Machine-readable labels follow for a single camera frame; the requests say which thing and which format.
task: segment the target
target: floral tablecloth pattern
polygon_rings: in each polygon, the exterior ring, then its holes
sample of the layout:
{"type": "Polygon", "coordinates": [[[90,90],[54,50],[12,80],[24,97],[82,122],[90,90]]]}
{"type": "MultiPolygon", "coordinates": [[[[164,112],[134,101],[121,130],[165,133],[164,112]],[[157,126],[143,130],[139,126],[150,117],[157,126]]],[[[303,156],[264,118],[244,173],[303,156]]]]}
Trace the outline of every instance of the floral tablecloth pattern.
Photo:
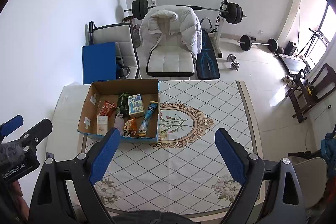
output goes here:
{"type": "MultiPolygon", "coordinates": [[[[225,128],[252,153],[236,82],[160,81],[159,142],[120,143],[95,189],[109,211],[181,215],[227,210],[240,190],[214,142],[225,128]]],[[[98,140],[87,138],[86,150],[98,140]]]]}

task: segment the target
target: human hand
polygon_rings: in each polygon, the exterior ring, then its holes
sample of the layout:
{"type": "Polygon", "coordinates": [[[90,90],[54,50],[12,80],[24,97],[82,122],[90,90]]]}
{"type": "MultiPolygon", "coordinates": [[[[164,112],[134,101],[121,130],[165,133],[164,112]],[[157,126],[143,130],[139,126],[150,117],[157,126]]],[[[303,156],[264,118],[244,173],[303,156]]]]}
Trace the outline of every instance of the human hand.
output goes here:
{"type": "Polygon", "coordinates": [[[21,215],[28,220],[28,215],[29,215],[29,207],[26,203],[26,201],[23,199],[23,193],[21,190],[20,183],[18,181],[15,181],[12,183],[14,193],[17,195],[16,200],[19,205],[19,210],[21,212],[21,215]]]}

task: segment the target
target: toothpaste tube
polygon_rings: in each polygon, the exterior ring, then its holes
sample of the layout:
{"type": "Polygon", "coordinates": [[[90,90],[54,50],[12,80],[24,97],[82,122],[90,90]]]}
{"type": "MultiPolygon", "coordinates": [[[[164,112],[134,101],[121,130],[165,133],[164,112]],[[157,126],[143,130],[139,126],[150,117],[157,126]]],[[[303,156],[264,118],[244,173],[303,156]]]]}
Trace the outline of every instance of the toothpaste tube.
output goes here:
{"type": "Polygon", "coordinates": [[[154,112],[154,110],[156,109],[157,106],[158,106],[158,102],[151,101],[151,103],[150,103],[150,105],[149,105],[149,107],[146,111],[145,117],[143,118],[143,120],[141,122],[141,125],[140,125],[139,132],[138,132],[137,136],[143,137],[143,136],[146,135],[148,122],[151,119],[152,114],[153,114],[153,112],[154,112]]]}

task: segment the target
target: white small box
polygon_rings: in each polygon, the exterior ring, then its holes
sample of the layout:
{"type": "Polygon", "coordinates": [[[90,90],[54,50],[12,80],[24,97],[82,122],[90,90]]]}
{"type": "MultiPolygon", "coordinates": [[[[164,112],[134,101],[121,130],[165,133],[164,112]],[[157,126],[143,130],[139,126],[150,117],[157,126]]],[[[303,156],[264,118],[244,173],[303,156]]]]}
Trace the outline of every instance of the white small box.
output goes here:
{"type": "Polygon", "coordinates": [[[97,115],[97,134],[105,136],[108,131],[108,117],[97,115]]]}
{"type": "Polygon", "coordinates": [[[145,115],[141,95],[128,96],[128,110],[131,117],[140,117],[145,115]]]}

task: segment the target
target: white floor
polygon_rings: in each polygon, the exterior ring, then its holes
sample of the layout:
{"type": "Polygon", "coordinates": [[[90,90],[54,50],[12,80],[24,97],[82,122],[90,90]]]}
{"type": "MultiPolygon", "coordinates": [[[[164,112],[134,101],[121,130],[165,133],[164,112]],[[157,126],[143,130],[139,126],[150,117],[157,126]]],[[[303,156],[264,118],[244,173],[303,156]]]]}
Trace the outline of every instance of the white floor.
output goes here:
{"type": "MultiPolygon", "coordinates": [[[[223,58],[217,58],[220,69],[220,79],[225,81],[242,80],[246,83],[252,105],[256,114],[263,157],[265,160],[280,160],[288,152],[315,150],[310,122],[307,119],[299,124],[293,119],[294,109],[289,98],[285,98],[286,84],[282,77],[286,75],[282,65],[271,54],[267,47],[253,46],[244,52],[237,41],[222,39],[220,48],[223,58]],[[238,71],[231,70],[226,61],[228,54],[236,55],[240,63],[238,71]]],[[[146,59],[142,48],[137,48],[142,78],[152,78],[146,74],[146,59]]],[[[168,77],[159,80],[187,80],[186,78],[171,79],[168,77]]]]}

